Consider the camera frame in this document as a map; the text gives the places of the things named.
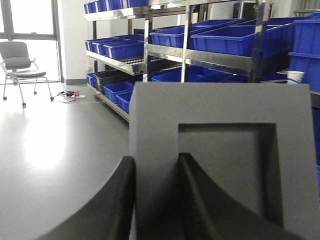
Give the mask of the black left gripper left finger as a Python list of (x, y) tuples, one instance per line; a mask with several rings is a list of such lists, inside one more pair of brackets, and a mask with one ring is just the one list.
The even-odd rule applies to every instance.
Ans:
[(132, 156), (124, 156), (93, 198), (38, 239), (128, 240), (135, 199), (135, 161)]

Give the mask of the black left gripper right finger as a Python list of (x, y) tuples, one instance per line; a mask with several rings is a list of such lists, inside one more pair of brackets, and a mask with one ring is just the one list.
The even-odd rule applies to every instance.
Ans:
[(190, 153), (178, 156), (178, 208), (187, 240), (300, 240), (219, 187)]

